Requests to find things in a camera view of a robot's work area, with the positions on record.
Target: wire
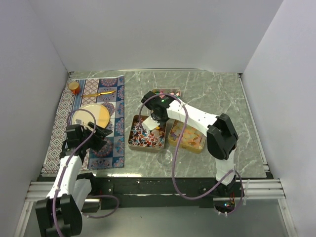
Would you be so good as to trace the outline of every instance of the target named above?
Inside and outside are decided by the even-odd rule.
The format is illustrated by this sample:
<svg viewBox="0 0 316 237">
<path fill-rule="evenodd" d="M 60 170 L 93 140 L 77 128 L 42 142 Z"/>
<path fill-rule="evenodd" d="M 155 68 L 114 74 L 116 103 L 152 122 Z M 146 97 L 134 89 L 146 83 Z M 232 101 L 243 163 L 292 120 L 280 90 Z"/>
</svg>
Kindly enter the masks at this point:
<svg viewBox="0 0 316 237">
<path fill-rule="evenodd" d="M 71 117 L 71 114 L 73 114 L 74 112 L 76 111 L 84 111 L 84 112 L 87 112 L 89 113 L 92 118 L 93 118 L 93 122 L 94 122 L 94 126 L 93 126 L 93 131 L 91 132 L 91 134 L 82 142 L 79 144 L 79 146 L 77 146 L 73 152 L 71 152 L 70 156 L 68 157 L 65 165 L 64 165 L 64 168 L 60 174 L 60 177 L 59 177 L 59 180 L 58 180 L 58 183 L 57 183 L 57 188 L 55 190 L 55 195 L 54 195 L 54 198 L 53 198 L 53 207 L 52 207 L 52 211 L 53 211 L 53 220 L 54 220 L 54 224 L 55 224 L 55 227 L 56 227 L 56 231 L 59 235 L 59 237 L 65 237 L 59 227 L 59 224 L 58 224 L 58 220 L 57 220 L 57 214 L 56 214 L 56 201 L 57 201 L 57 196 L 58 196 L 58 193 L 60 191 L 60 185 L 63 181 L 63 178 L 64 178 L 64 175 L 65 175 L 65 172 L 66 172 L 66 169 L 68 167 L 68 164 L 71 160 L 71 158 L 74 156 L 74 154 L 93 136 L 95 130 L 96 130 L 96 119 L 95 119 L 95 116 L 93 115 L 93 113 L 91 113 L 90 111 L 88 110 L 85 110 L 85 109 L 77 109 L 77 110 L 74 110 L 72 111 L 69 115 L 68 115 L 68 118 L 67 118 L 67 125 L 70 125 L 71 122 L 69 121 L 69 118 Z M 115 196 L 112 196 L 112 195 L 98 195 L 98 196 L 94 196 L 94 198 L 114 198 L 116 201 L 117 201 L 117 206 L 115 207 L 115 209 L 110 212 L 109 214 L 107 215 L 104 215 L 104 216 L 88 216 L 89 218 L 95 218 L 95 219 L 99 219 L 99 218 L 104 218 L 104 217 L 107 217 L 107 216 L 110 216 L 112 215 L 119 207 L 119 199 Z"/>
<path fill-rule="evenodd" d="M 182 102 L 174 95 L 171 95 L 171 94 L 157 94 L 157 95 L 153 95 L 151 97 L 149 97 L 143 104 L 142 106 L 140 107 L 140 111 L 139 111 L 139 116 L 138 116 L 138 120 L 140 121 L 140 126 L 141 128 L 143 128 L 142 126 L 142 122 L 141 122 L 141 112 L 142 112 L 142 109 L 143 107 L 145 106 L 145 104 L 150 101 L 151 99 L 155 98 L 155 97 L 158 97 L 160 95 L 165 95 L 165 96 L 169 96 L 169 97 L 172 97 L 173 99 L 175 99 L 176 101 L 178 101 L 180 103 L 180 105 L 182 105 Z M 233 170 L 231 169 L 230 171 L 227 172 L 227 174 L 225 174 L 210 190 L 208 190 L 206 193 L 200 195 L 200 196 L 197 196 L 197 197 L 187 197 L 185 196 L 183 193 L 180 192 L 177 184 L 176 184 L 176 179 L 175 179 L 175 166 L 176 166 L 176 159 L 177 159 L 177 154 L 178 154 L 178 149 L 179 149 L 179 146 L 180 146 L 180 142 L 182 140 L 182 136 L 183 136 L 183 133 L 184 133 L 184 130 L 186 129 L 186 126 L 187 126 L 187 122 L 188 122 L 188 118 L 189 118 L 189 114 L 188 114 L 188 111 L 185 107 L 185 105 L 183 104 L 183 109 L 184 109 L 184 112 L 186 114 L 186 117 L 185 117 L 185 120 L 184 120 L 184 124 L 183 124 L 183 128 L 181 130 L 181 133 L 180 133 L 180 139 L 178 140 L 177 142 L 177 145 L 176 145 L 176 148 L 175 148 L 175 152 L 174 152 L 174 156 L 173 156 L 173 159 L 172 159 L 172 174 L 171 174 L 171 177 L 172 177 L 172 183 L 173 183 L 173 186 L 175 188 L 175 190 L 177 191 L 177 193 L 183 197 L 184 199 L 187 199 L 187 200 L 197 200 L 197 199 L 200 199 L 200 198 L 203 198 L 207 195 L 209 195 L 214 189 L 216 189 L 221 183 L 222 181 L 228 176 L 230 175 L 232 172 L 235 172 L 237 174 L 237 176 L 239 177 L 240 179 L 240 186 L 241 186 L 241 196 L 240 196 L 240 200 L 238 202 L 238 204 L 236 205 L 235 209 L 233 211 L 231 211 L 230 213 L 228 214 L 232 214 L 234 211 L 236 211 L 240 205 L 241 205 L 241 201 L 242 201 L 242 194 L 243 194 L 243 186 L 242 186 L 242 179 L 241 179 L 241 175 L 236 171 L 236 170 Z"/>
</svg>

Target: colorful confetti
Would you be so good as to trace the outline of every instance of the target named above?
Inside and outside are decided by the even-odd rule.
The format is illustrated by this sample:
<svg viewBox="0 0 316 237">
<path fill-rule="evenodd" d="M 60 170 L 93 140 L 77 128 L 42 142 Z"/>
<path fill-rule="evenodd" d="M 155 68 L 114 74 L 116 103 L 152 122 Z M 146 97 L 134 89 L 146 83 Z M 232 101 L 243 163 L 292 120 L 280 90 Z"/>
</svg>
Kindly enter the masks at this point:
<svg viewBox="0 0 316 237">
<path fill-rule="evenodd" d="M 151 132 L 146 132 L 140 126 L 139 120 L 134 122 L 131 129 L 132 135 L 128 143 L 134 146 L 161 148 L 164 146 L 165 128 L 154 129 Z"/>
</svg>

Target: clear plastic cup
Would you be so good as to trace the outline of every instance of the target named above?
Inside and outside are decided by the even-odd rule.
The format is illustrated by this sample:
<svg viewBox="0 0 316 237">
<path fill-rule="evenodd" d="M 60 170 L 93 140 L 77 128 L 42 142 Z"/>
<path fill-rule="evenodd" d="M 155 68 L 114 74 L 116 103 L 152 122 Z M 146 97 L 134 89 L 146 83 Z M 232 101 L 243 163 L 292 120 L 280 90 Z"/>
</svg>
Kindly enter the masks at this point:
<svg viewBox="0 0 316 237">
<path fill-rule="evenodd" d="M 155 158 L 161 168 L 171 167 L 173 154 L 170 150 L 162 149 L 156 153 Z"/>
</svg>

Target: table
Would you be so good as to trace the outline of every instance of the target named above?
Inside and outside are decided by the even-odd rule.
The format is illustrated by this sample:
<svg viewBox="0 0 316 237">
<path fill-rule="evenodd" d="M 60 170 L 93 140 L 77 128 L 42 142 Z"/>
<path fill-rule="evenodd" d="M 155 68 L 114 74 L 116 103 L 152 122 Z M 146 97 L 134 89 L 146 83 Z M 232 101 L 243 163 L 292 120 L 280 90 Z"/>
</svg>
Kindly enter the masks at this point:
<svg viewBox="0 0 316 237">
<path fill-rule="evenodd" d="M 100 210 L 92 215 L 105 215 Z M 79 237 L 288 237 L 277 200 L 248 200 L 227 219 L 213 209 L 190 207 L 121 208 L 105 219 L 82 218 Z M 24 237 L 40 237 L 35 210 Z"/>
<path fill-rule="evenodd" d="M 245 178 L 265 178 L 251 115 L 243 94 L 238 74 L 212 73 L 200 70 L 166 71 L 99 71 L 72 72 L 69 79 L 103 78 L 125 76 L 125 167 L 93 170 L 97 177 L 170 177 L 171 166 L 159 166 L 154 153 L 132 151 L 127 139 L 132 118 L 138 114 L 141 98 L 153 88 L 180 88 L 184 102 L 212 114 L 228 114 L 239 135 L 234 162 Z M 142 112 L 149 115 L 145 108 Z M 173 121 L 168 122 L 168 129 Z M 174 152 L 167 143 L 165 149 Z M 177 177 L 215 177 L 215 159 L 206 147 L 201 154 L 179 150 Z"/>
</svg>

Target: floor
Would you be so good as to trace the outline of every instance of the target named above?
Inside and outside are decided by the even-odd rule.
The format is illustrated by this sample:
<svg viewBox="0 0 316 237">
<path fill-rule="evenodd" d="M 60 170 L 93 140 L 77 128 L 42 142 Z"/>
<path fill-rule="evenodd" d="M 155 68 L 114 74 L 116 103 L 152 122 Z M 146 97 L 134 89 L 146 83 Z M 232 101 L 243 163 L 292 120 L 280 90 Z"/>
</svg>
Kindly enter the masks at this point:
<svg viewBox="0 0 316 237">
<path fill-rule="evenodd" d="M 99 211 L 104 215 L 108 211 Z M 228 218 L 198 207 L 122 208 L 105 219 L 83 217 L 79 237 L 288 237 L 277 200 L 248 200 Z M 40 237 L 32 210 L 24 237 Z"/>
</svg>

